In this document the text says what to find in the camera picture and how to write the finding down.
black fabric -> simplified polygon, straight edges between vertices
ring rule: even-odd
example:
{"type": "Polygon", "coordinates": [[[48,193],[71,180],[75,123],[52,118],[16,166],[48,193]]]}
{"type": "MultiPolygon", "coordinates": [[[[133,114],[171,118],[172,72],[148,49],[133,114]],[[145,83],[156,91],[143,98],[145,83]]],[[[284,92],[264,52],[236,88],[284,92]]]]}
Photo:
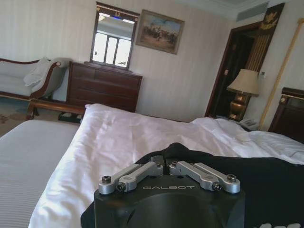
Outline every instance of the black fabric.
{"type": "MultiPolygon", "coordinates": [[[[287,226],[304,224],[304,166],[291,164],[277,158],[231,158],[191,151],[180,143],[152,152],[137,164],[162,155],[169,163],[172,159],[191,163],[202,162],[222,173],[235,174],[246,193],[245,227],[287,226]]],[[[94,204],[81,217],[83,228],[94,227],[94,204]]]]}

silver metal bracket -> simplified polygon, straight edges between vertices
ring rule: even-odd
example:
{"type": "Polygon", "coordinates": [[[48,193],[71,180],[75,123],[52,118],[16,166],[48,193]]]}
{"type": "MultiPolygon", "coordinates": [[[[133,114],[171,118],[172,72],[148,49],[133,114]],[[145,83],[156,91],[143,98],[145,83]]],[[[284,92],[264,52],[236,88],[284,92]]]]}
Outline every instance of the silver metal bracket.
{"type": "Polygon", "coordinates": [[[225,175],[203,163],[194,165],[185,161],[173,162],[170,166],[171,175],[188,175],[206,190],[220,190],[222,187],[226,192],[240,192],[241,183],[236,176],[225,175]]]}
{"type": "Polygon", "coordinates": [[[132,164],[113,176],[103,176],[98,184],[98,191],[102,195],[118,191],[130,191],[136,188],[137,183],[146,176],[163,175],[163,166],[157,162],[148,162],[145,165],[132,164]]]}
{"type": "Polygon", "coordinates": [[[203,172],[185,161],[173,163],[169,166],[169,168],[171,175],[187,175],[198,182],[199,185],[205,190],[221,190],[221,185],[219,184],[217,177],[203,172]]]}
{"type": "Polygon", "coordinates": [[[138,169],[141,165],[139,164],[132,164],[129,167],[119,171],[118,173],[114,174],[113,176],[103,176],[102,179],[98,183],[98,190],[100,194],[106,195],[114,192],[118,185],[119,179],[134,170],[138,169]]]}
{"type": "Polygon", "coordinates": [[[203,170],[204,172],[214,175],[218,178],[219,183],[226,192],[238,193],[241,191],[241,182],[233,174],[225,175],[203,163],[195,163],[194,167],[203,170]]]}
{"type": "Polygon", "coordinates": [[[134,172],[122,176],[117,185],[118,191],[128,192],[136,189],[137,183],[141,182],[147,176],[163,175],[163,166],[159,163],[148,162],[134,172]]]}

wooden chest of drawers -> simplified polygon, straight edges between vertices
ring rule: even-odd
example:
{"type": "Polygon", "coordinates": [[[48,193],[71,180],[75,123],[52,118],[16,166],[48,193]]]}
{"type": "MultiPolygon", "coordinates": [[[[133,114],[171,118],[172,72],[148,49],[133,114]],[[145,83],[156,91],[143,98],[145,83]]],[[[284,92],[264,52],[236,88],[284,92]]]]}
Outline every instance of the wooden chest of drawers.
{"type": "Polygon", "coordinates": [[[130,71],[77,62],[70,63],[67,102],[100,103],[135,112],[142,76],[130,71]]]}

ceiling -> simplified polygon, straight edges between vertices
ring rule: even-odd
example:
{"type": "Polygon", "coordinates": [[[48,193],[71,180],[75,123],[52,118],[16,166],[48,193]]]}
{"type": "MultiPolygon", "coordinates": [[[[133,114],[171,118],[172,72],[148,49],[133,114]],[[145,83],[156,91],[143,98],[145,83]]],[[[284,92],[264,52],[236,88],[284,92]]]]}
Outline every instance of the ceiling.
{"type": "Polygon", "coordinates": [[[210,11],[226,18],[236,19],[239,12],[257,5],[269,2],[276,5],[288,0],[175,0],[206,11],[210,11]]]}
{"type": "Polygon", "coordinates": [[[221,1],[228,3],[228,4],[232,4],[232,5],[238,5],[238,4],[244,3],[248,0],[221,0],[221,1]]]}

floor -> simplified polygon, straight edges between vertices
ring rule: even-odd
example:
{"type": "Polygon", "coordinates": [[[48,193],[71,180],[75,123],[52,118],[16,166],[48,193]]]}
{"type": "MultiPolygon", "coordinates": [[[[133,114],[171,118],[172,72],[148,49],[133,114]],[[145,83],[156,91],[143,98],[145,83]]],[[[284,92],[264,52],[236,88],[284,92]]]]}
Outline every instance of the floor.
{"type": "MultiPolygon", "coordinates": [[[[0,137],[25,121],[28,102],[0,97],[0,137]]],[[[58,121],[60,112],[39,109],[37,120],[58,121]]]]}

